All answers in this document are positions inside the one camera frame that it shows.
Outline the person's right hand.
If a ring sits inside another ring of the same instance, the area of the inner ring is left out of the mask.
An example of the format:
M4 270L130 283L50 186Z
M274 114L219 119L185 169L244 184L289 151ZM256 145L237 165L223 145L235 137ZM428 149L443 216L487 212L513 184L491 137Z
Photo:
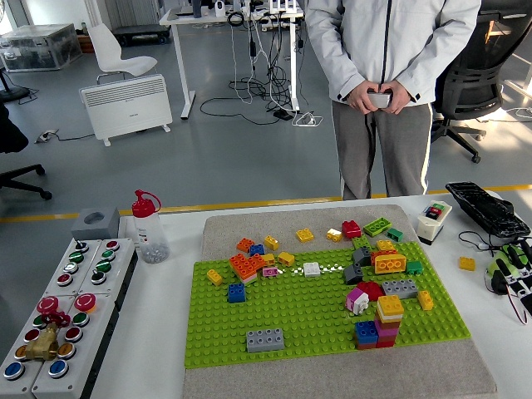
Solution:
M372 81L363 81L360 83L348 94L348 105L352 109L360 111L363 115L367 115L370 112L376 111L377 107L372 104L368 96L369 91L379 92L379 84Z

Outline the person's left hand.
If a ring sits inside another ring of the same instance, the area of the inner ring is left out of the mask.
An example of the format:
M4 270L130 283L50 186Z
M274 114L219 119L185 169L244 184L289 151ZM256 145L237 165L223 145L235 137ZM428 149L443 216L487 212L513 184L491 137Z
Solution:
M390 81L380 85L380 92L390 91L392 99L387 108L383 111L389 114L398 115L411 101L410 94L399 81Z

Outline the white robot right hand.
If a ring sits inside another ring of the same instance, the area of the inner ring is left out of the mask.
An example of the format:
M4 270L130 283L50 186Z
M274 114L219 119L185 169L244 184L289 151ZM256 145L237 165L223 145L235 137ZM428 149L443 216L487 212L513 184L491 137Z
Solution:
M527 258L526 263L521 260L521 255L514 247L509 246L507 250L510 264L519 273L517 277L510 272L503 259L497 259L496 264L505 278L507 287L517 295L525 310L531 313L531 247L524 240L520 241L520 247Z

